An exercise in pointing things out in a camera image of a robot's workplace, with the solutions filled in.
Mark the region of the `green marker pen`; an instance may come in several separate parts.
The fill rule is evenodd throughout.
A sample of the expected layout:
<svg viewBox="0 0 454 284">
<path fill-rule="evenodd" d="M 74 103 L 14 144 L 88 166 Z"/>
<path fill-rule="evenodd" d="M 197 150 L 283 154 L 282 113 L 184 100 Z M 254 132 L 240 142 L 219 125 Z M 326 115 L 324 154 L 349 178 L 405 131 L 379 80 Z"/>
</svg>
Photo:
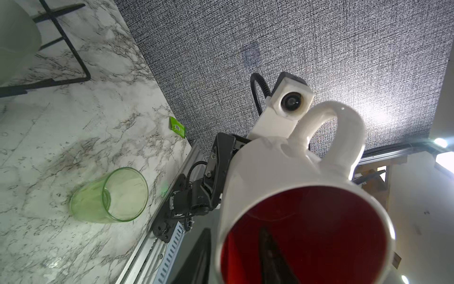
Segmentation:
<svg viewBox="0 0 454 284">
<path fill-rule="evenodd" d="M 186 138 L 186 128 L 183 124 L 177 121 L 174 117 L 169 118 L 170 130 L 175 132 L 181 138 Z"/>
</svg>

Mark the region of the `aluminium front rail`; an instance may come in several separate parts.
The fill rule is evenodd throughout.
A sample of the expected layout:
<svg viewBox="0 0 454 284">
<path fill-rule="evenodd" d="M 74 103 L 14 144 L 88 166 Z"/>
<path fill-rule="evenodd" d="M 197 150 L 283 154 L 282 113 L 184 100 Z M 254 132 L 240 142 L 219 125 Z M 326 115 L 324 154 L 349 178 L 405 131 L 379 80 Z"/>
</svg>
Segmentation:
<svg viewBox="0 0 454 284">
<path fill-rule="evenodd" d="M 174 186 L 183 186 L 180 175 L 187 175 L 192 164 L 199 160 L 204 160 L 200 143 L 194 141 L 191 147 L 192 149 L 177 172 L 177 176 L 167 187 L 167 192 L 158 211 L 154 214 L 145 234 L 140 238 L 130 259 L 119 275 L 116 281 L 117 284 L 167 283 L 185 233 L 183 225 L 176 222 L 170 228 L 163 228 L 158 233 L 158 236 L 155 236 L 154 233 L 157 231 L 157 226 L 154 223 L 160 217 L 164 206 L 169 206 L 169 198 L 174 191 Z"/>
</svg>

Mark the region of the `red cup white outside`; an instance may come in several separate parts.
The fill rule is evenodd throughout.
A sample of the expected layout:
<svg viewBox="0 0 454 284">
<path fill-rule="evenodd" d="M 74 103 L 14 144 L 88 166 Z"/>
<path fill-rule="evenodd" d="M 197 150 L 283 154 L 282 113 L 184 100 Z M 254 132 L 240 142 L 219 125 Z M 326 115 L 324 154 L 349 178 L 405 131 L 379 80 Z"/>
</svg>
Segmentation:
<svg viewBox="0 0 454 284">
<path fill-rule="evenodd" d="M 224 284 L 261 284 L 273 241 L 289 282 L 380 284 L 396 234 L 389 215 L 352 182 L 365 125 L 347 105 L 311 108 L 287 137 L 261 137 L 232 158 L 213 264 Z"/>
</svg>

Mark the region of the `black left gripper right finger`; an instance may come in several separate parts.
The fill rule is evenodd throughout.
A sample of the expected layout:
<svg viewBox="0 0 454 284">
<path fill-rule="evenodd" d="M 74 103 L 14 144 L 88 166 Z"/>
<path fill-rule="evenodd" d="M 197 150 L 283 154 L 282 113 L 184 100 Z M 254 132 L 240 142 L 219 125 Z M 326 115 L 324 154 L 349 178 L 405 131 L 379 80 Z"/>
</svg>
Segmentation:
<svg viewBox="0 0 454 284">
<path fill-rule="evenodd" d="M 259 232 L 259 259 L 263 284 L 299 284 L 300 280 L 281 254 L 279 246 L 266 228 Z"/>
</svg>

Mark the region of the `pale yellow-green frosted cup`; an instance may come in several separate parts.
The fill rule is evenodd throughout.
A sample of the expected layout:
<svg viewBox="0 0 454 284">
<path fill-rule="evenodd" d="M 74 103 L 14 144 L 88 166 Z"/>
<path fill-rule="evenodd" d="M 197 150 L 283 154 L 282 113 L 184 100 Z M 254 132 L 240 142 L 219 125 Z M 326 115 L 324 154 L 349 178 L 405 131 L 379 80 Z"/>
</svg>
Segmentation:
<svg viewBox="0 0 454 284">
<path fill-rule="evenodd" d="M 15 1 L 1 1 L 1 85 L 28 67 L 41 47 L 41 34 Z"/>
</svg>

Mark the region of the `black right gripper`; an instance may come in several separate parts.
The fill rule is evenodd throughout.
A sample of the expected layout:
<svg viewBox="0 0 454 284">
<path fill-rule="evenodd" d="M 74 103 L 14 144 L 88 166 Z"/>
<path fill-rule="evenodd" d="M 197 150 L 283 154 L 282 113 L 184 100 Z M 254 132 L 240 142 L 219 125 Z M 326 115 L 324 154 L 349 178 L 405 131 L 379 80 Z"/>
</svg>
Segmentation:
<svg viewBox="0 0 454 284">
<path fill-rule="evenodd" d="M 203 189 L 209 197 L 209 208 L 215 209 L 221 202 L 230 162 L 250 139 L 234 134 L 218 133 L 215 137 L 208 164 L 203 176 Z"/>
</svg>

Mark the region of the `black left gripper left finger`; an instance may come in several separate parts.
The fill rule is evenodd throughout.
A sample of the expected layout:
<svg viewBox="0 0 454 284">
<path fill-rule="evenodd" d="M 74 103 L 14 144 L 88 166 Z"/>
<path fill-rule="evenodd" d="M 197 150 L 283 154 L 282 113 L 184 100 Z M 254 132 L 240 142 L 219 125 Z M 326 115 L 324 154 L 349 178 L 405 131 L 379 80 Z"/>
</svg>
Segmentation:
<svg viewBox="0 0 454 284">
<path fill-rule="evenodd" d="M 178 271 L 173 284 L 208 284 L 211 257 L 211 230 L 204 228 Z"/>
</svg>

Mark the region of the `short green cup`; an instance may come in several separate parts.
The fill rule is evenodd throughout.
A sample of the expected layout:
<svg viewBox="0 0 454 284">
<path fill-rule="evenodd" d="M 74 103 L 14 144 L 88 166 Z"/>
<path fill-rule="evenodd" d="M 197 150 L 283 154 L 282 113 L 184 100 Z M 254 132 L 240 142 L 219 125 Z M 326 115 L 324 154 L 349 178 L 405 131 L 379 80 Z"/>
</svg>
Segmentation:
<svg viewBox="0 0 454 284">
<path fill-rule="evenodd" d="M 107 224 L 136 219 L 147 202 L 144 176 L 133 168 L 119 168 L 76 190 L 69 208 L 79 221 Z"/>
</svg>

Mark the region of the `black wire dish rack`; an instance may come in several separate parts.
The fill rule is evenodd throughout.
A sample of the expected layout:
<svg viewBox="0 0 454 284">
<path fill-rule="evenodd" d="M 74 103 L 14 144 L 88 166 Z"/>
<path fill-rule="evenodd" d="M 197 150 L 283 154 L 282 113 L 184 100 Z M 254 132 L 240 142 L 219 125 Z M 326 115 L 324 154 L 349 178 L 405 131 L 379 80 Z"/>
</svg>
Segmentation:
<svg viewBox="0 0 454 284">
<path fill-rule="evenodd" d="M 36 23 L 41 47 L 31 64 L 1 85 L 1 97 L 25 95 L 29 91 L 90 81 L 92 76 L 60 24 L 60 18 L 84 8 L 82 2 L 51 8 L 46 1 L 15 1 Z"/>
</svg>

